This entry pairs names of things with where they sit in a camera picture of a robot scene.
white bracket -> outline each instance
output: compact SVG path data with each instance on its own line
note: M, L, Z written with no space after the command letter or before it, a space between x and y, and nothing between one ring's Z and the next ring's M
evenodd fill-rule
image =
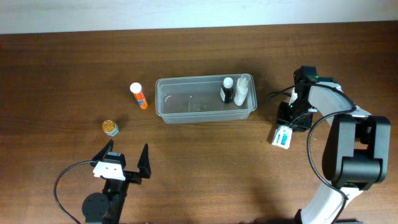
M106 179L126 180L123 175L122 165L110 162L98 162L93 170L95 177L104 177Z
M330 87L336 88L339 91L341 90L341 86L332 82L319 82L317 84L328 85ZM337 111L344 111L351 109L350 103L337 92L319 86L311 86L310 93L308 95L308 102L321 112L321 114L327 115L330 113L334 113ZM365 118L371 115L369 112L362 110L360 107L356 107L357 110L350 113L354 117ZM333 121L332 118L327 119L329 125L331 125Z

small jar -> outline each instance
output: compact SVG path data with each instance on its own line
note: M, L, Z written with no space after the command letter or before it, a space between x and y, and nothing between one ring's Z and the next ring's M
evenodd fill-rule
M115 136L119 132L118 125L111 120L102 123L102 130L104 130L105 134L108 136Z

white bottle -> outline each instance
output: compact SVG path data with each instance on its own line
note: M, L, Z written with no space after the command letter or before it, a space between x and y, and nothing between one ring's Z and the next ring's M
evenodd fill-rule
M244 99L246 99L246 95L248 94L249 91L249 81L250 81L249 74L243 74L241 78L238 79L235 89L235 96L234 96L234 102L238 106L241 106L244 102Z

gold lid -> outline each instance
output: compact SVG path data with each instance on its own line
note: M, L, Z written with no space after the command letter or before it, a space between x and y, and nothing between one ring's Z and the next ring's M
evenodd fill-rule
M107 120L104 121L104 123L102 123L102 130L104 130L104 132L111 132L115 128L116 128L116 123L111 120Z

wood grain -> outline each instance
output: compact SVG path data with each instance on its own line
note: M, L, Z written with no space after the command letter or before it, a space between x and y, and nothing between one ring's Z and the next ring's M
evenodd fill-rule
M149 145L152 178L131 185L123 223L248 223L292 218L320 181L305 152L306 133L289 150L272 147L277 105L264 95L293 84L301 65L335 77L354 101L391 123L386 180L351 202L343 218L398 219L398 22L0 35L1 223L71 223L52 187L72 163L109 140L127 170ZM160 78L250 73L258 108L247 120L165 124L155 112ZM129 85L149 102L141 110ZM329 127L313 139L320 168ZM84 198L103 188L90 166L67 173L59 197L79 220Z

